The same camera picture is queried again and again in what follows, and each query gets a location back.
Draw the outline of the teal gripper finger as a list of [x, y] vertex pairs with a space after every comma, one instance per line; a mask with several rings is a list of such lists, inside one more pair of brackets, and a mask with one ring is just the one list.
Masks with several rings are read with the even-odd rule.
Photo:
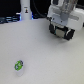
[[71, 29], [70, 31], [68, 31], [68, 32], [66, 33], [66, 40], [72, 39], [73, 36], [74, 36], [74, 32], [75, 32], [75, 30], [73, 30], [73, 29]]
[[50, 30], [50, 33], [56, 35], [56, 27], [51, 23], [49, 25], [49, 30]]

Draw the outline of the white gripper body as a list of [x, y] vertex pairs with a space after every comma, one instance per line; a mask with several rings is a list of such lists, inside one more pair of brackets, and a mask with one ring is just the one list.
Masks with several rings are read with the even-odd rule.
[[78, 0], [51, 0], [47, 17], [56, 26], [80, 30], [84, 24], [84, 13], [76, 7]]

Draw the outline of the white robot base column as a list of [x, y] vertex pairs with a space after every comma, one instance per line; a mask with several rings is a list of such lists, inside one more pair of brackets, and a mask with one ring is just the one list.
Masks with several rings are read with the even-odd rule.
[[21, 3], [21, 19], [31, 20], [32, 12], [30, 8], [30, 0], [20, 0]]

